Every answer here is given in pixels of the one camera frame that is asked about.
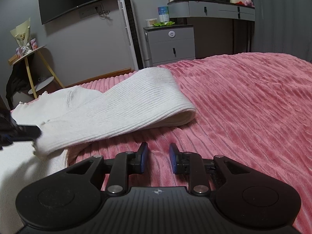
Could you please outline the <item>black garment on floor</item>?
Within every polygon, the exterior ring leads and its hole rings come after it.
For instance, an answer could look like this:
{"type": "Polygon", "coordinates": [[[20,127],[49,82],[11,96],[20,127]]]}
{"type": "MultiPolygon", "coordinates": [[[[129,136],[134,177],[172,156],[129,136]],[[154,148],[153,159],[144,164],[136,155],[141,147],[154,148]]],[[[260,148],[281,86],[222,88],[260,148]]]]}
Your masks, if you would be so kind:
{"type": "Polygon", "coordinates": [[[31,88],[27,75],[26,65],[16,65],[6,84],[6,100],[10,110],[13,109],[13,96],[16,92],[31,88]]]}

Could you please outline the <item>blue white tissue canister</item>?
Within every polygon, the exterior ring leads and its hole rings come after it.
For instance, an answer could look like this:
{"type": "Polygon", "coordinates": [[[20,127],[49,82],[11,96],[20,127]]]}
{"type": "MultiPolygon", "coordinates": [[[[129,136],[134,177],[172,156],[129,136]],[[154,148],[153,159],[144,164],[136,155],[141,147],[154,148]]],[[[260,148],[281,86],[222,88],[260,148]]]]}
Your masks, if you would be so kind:
{"type": "Polygon", "coordinates": [[[159,15],[159,21],[161,23],[170,21],[169,9],[167,6],[158,7],[158,15],[159,15]]]}

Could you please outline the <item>pink plush toy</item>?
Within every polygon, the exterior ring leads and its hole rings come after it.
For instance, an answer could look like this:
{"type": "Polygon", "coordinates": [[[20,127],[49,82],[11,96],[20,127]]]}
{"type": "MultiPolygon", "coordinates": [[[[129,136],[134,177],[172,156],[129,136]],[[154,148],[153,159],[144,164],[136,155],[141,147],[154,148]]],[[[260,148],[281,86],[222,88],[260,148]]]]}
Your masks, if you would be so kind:
{"type": "Polygon", "coordinates": [[[253,1],[252,0],[245,0],[244,5],[248,7],[254,7],[253,1]]]}

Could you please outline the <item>grey bedside cabinet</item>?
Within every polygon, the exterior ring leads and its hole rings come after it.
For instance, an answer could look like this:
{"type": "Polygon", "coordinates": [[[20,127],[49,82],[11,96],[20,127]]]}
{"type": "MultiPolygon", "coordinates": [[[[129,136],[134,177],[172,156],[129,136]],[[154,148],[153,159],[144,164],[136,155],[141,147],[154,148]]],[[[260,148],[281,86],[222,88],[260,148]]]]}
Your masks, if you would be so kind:
{"type": "Polygon", "coordinates": [[[180,60],[194,60],[196,57],[192,25],[145,27],[144,34],[148,67],[180,60]]]}

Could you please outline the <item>white tower fan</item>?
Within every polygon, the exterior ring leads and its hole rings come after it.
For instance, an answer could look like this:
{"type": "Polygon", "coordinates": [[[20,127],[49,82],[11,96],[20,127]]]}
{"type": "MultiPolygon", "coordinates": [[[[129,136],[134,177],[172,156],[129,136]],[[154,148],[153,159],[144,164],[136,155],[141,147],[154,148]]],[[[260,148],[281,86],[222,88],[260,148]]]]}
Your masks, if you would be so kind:
{"type": "Polygon", "coordinates": [[[125,41],[132,59],[132,68],[136,71],[141,70],[144,68],[144,59],[133,2],[132,0],[117,0],[117,2],[122,17],[125,41]]]}

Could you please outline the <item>grey curtain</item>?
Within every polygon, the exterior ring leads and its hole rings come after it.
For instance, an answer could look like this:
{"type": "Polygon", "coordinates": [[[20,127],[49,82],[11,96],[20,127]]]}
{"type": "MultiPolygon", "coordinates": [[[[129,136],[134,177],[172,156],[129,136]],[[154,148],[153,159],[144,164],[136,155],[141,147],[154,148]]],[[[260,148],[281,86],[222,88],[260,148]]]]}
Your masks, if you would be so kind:
{"type": "Polygon", "coordinates": [[[311,0],[252,0],[254,52],[286,53],[311,61],[311,0]]]}

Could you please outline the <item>white ribbed knit sweater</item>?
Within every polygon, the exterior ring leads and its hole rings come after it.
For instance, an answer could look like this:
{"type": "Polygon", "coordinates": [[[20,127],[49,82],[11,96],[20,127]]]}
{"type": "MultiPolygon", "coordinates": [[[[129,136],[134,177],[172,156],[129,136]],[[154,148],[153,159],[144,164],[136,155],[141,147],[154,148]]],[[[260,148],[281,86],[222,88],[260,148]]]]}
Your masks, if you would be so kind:
{"type": "Polygon", "coordinates": [[[11,111],[16,122],[36,125],[42,134],[1,150],[1,233],[22,227],[17,194],[66,168],[71,147],[136,130],[185,125],[195,113],[170,70],[157,67],[140,70],[106,92],[74,86],[19,104],[11,111]]]}

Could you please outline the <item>cream flower bouquet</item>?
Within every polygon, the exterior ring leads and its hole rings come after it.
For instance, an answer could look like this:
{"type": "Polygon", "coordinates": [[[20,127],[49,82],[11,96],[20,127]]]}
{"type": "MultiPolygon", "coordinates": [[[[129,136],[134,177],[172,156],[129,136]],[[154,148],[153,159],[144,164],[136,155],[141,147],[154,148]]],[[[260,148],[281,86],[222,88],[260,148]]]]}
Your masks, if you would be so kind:
{"type": "Polygon", "coordinates": [[[31,18],[28,18],[22,24],[16,26],[14,29],[10,30],[11,35],[16,40],[19,48],[21,49],[22,55],[26,55],[31,51],[30,48],[30,23],[31,18]]]}

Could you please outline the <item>grey dressing table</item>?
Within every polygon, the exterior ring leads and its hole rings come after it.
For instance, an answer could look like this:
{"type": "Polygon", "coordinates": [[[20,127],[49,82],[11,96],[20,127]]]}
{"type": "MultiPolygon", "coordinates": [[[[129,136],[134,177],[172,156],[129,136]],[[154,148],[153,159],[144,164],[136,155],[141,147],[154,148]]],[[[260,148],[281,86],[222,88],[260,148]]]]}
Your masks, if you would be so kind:
{"type": "Polygon", "coordinates": [[[194,27],[195,56],[251,52],[255,9],[232,3],[177,0],[168,3],[170,19],[194,27]]]}

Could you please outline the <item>pink corduroy bedspread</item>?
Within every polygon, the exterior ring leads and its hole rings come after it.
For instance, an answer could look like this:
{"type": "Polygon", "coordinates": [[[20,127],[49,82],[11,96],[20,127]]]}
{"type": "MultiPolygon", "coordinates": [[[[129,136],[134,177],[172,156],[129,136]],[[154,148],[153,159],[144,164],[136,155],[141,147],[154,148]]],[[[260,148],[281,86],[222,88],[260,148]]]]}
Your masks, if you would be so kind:
{"type": "Polygon", "coordinates": [[[311,233],[311,63],[289,54],[242,53],[166,65],[196,116],[180,127],[133,132],[75,146],[68,163],[92,155],[112,159],[149,146],[143,175],[133,186],[184,186],[174,175],[169,145],[205,159],[225,155],[294,187],[301,197],[295,228],[311,233]]]}

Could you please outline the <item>yellow-legged side table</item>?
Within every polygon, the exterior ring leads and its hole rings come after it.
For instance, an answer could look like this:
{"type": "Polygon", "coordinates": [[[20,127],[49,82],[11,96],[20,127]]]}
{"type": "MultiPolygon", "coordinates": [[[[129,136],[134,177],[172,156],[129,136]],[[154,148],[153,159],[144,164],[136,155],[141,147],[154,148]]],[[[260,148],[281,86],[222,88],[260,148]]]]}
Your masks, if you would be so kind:
{"type": "Polygon", "coordinates": [[[35,49],[31,50],[28,54],[24,56],[21,53],[21,49],[17,48],[16,49],[17,54],[15,54],[8,60],[8,63],[12,67],[12,69],[16,65],[26,65],[27,75],[31,88],[29,90],[24,90],[21,92],[26,92],[29,95],[33,95],[35,99],[38,98],[40,90],[42,90],[52,81],[56,81],[61,88],[64,88],[63,83],[54,73],[53,69],[48,64],[47,60],[44,58],[41,52],[41,50],[44,48],[45,46],[36,47],[35,49]],[[46,69],[50,73],[49,76],[38,67],[37,58],[41,59],[42,64],[45,65],[46,69]]]}

